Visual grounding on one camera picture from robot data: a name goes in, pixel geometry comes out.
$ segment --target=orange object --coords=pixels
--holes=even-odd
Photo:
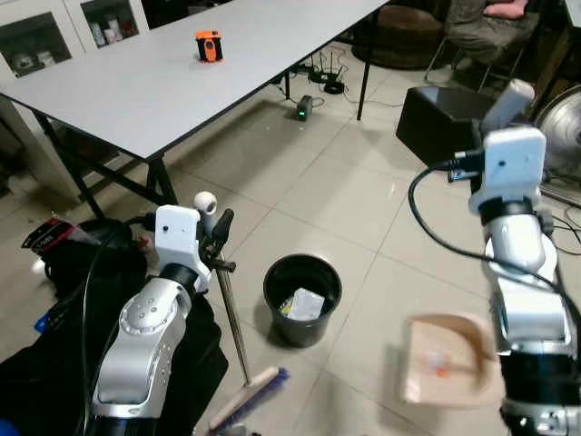
[[[196,32],[196,42],[200,50],[200,60],[216,62],[222,60],[221,35],[217,30],[201,30]]]

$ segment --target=bottle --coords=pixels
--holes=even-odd
[[[105,18],[107,19],[109,28],[115,33],[115,39],[117,41],[123,40],[123,34],[121,33],[121,28],[119,27],[119,22],[117,21],[117,18],[115,18],[115,15],[108,15]]]
[[[93,34],[93,39],[97,44],[97,47],[103,47],[105,44],[105,37],[103,36],[103,31],[99,23],[91,23],[91,33]]]
[[[105,29],[105,38],[107,38],[107,44],[113,44],[117,39],[113,29]]]

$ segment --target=trash bin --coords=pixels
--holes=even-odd
[[[325,298],[319,318],[296,321],[281,313],[281,306],[299,288]],[[329,317],[341,299],[341,280],[335,269],[308,254],[292,254],[279,259],[264,278],[264,299],[272,312],[272,325],[290,345],[308,347],[325,333]]]

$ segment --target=tile floor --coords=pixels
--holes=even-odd
[[[345,46],[324,49],[336,55]],[[342,56],[349,96],[356,100],[363,64]],[[292,104],[269,86],[167,155],[183,205],[200,190],[213,191],[222,208],[236,212],[226,254],[239,264],[232,277],[251,367],[289,369],[283,392],[263,404],[246,423],[266,436],[505,434],[497,404],[479,410],[442,411],[401,403],[402,333],[419,312],[469,311],[487,316],[487,283],[480,266],[436,246],[413,221],[406,191],[422,163],[396,138],[394,129],[406,89],[420,85],[422,72],[371,67],[363,120],[342,95],[321,93],[304,76],[292,80],[295,99],[324,96],[305,124],[291,119]],[[447,84],[449,70],[430,77]],[[132,172],[143,180],[143,168]],[[138,196],[110,186],[98,194],[106,212],[128,218],[152,209]],[[468,187],[449,186],[439,175],[419,190],[419,206],[448,240],[479,250],[478,219],[468,213]],[[549,203],[554,213],[563,211]],[[35,257],[20,250],[23,236],[51,212],[75,220],[91,217],[85,204],[42,195],[0,200],[0,358],[31,343],[34,322],[52,304],[43,275],[31,272]],[[570,238],[558,235],[571,246]],[[269,266],[289,253],[313,253],[331,262],[343,295],[324,338],[308,349],[281,345],[270,331],[262,300]],[[576,258],[563,256],[573,286],[581,284]],[[231,367],[198,426],[241,385],[220,293],[209,298],[222,327],[222,348]]]

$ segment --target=cable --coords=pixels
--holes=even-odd
[[[349,96],[347,95],[348,91],[349,91],[349,87],[345,85],[345,91],[343,92],[343,96],[345,97],[345,100],[347,100],[349,103],[359,104],[359,100],[351,100],[349,98]],[[387,107],[401,107],[401,106],[403,106],[403,103],[390,104],[390,103],[383,103],[383,102],[380,102],[378,100],[364,100],[363,103],[383,104],[384,106],[387,106]]]
[[[565,306],[569,310],[569,313],[571,314],[571,317],[573,318],[573,321],[574,321],[575,326],[576,326],[576,341],[577,341],[577,345],[576,345],[576,347],[577,347],[577,356],[576,356],[577,362],[576,362],[576,364],[577,364],[577,370],[579,370],[579,367],[581,365],[581,359],[580,359],[580,357],[581,357],[581,313],[579,313],[579,310],[577,309],[576,305],[573,303],[573,301],[571,300],[569,295],[565,292],[565,289],[563,288],[563,283],[560,279],[558,280],[559,283],[556,284],[556,283],[551,282],[547,278],[543,277],[542,275],[539,275],[536,272],[529,271],[527,268],[524,268],[516,263],[496,259],[496,258],[491,257],[491,256],[486,256],[485,254],[473,253],[473,252],[470,252],[468,250],[458,248],[450,243],[447,243],[446,241],[441,239],[437,234],[435,234],[429,228],[426,221],[419,214],[419,210],[418,210],[418,207],[416,205],[416,198],[415,198],[415,192],[416,192],[416,188],[419,185],[419,182],[421,182],[422,179],[424,179],[427,175],[429,175],[435,171],[447,171],[447,170],[451,170],[451,169],[454,169],[457,167],[458,167],[457,161],[448,161],[448,162],[444,162],[444,163],[439,163],[439,164],[434,165],[434,166],[430,166],[429,168],[425,169],[424,171],[422,171],[420,174],[418,174],[416,176],[416,178],[409,185],[409,189],[408,189],[409,208],[411,209],[411,212],[414,215],[414,218],[418,222],[419,226],[424,230],[424,232],[426,232],[426,234],[431,239],[433,239],[436,243],[440,244],[442,247],[452,251],[453,253],[457,253],[457,254],[469,257],[471,259],[476,259],[476,260],[482,261],[482,262],[495,263],[499,266],[502,266],[503,268],[507,268],[509,270],[516,270],[516,271],[519,271],[523,274],[531,275],[532,277],[535,277],[537,280],[547,284],[554,292],[559,294],[559,296],[563,299]]]
[[[284,89],[282,89],[280,86],[277,85],[277,88],[279,88],[279,91],[282,92],[282,95],[284,95],[285,97],[287,96],[287,93],[284,91]],[[289,97],[289,100],[291,100],[293,103],[295,104],[299,104],[299,102],[295,101],[292,97]]]
[[[277,88],[279,88],[279,91],[281,91],[282,94],[285,97],[287,96],[287,93],[284,91],[284,89],[282,89],[280,86],[277,86]],[[289,97],[289,100],[291,100],[295,104],[299,104],[299,102],[297,102],[296,100],[292,99],[291,97]],[[314,103],[315,100],[320,100],[320,103],[315,104]],[[313,108],[315,108],[315,107],[321,107],[321,106],[323,106],[325,104],[325,99],[323,97],[313,97],[312,101],[313,101],[313,106],[312,106]]]
[[[87,364],[87,350],[86,350],[86,336],[87,336],[87,300],[88,300],[88,293],[89,289],[91,288],[91,281],[93,280],[94,271],[96,269],[97,263],[99,262],[101,256],[103,255],[105,248],[111,241],[117,236],[117,234],[121,231],[126,229],[128,226],[134,223],[140,223],[143,220],[141,216],[132,218],[130,220],[125,221],[124,223],[120,224],[114,230],[112,230],[109,235],[105,238],[105,240],[101,243],[97,252],[93,256],[93,260],[89,265],[89,270],[87,272],[86,278],[84,279],[84,287],[83,287],[83,309],[81,312],[81,377],[82,377],[82,385],[83,385],[83,426],[82,426],[82,435],[86,434],[87,426],[89,423],[90,418],[90,401],[91,401],[91,393],[89,392],[89,385],[88,385],[88,364]]]
[[[578,207],[575,207],[575,206],[569,206],[569,207],[567,207],[565,209],[565,217],[567,218],[567,220],[569,220],[571,223],[573,223],[574,225],[576,225],[578,228],[581,229],[581,225],[579,225],[579,223],[577,221],[575,221],[573,218],[571,218],[571,215],[569,213],[571,211],[571,209],[574,209],[574,208],[577,209],[577,210],[579,209]]]
[[[581,245],[581,237],[579,237],[579,235],[577,234],[577,232],[581,232],[581,229],[576,229],[570,223],[568,223],[565,220],[562,220],[558,216],[554,216],[554,215],[552,215],[552,216],[553,216],[553,219],[554,220],[557,220],[557,221],[563,223],[564,225],[566,225],[566,227],[563,227],[563,226],[560,226],[560,225],[554,225],[553,228],[554,229],[559,229],[559,230],[567,230],[568,232],[573,232],[573,235],[577,239],[577,242],[579,243],[579,245]],[[558,247],[556,244],[555,244],[555,248],[557,248],[560,252],[563,252],[563,253],[566,253],[566,254],[570,254],[572,256],[581,256],[581,253],[571,252],[569,250],[566,250],[565,248]]]

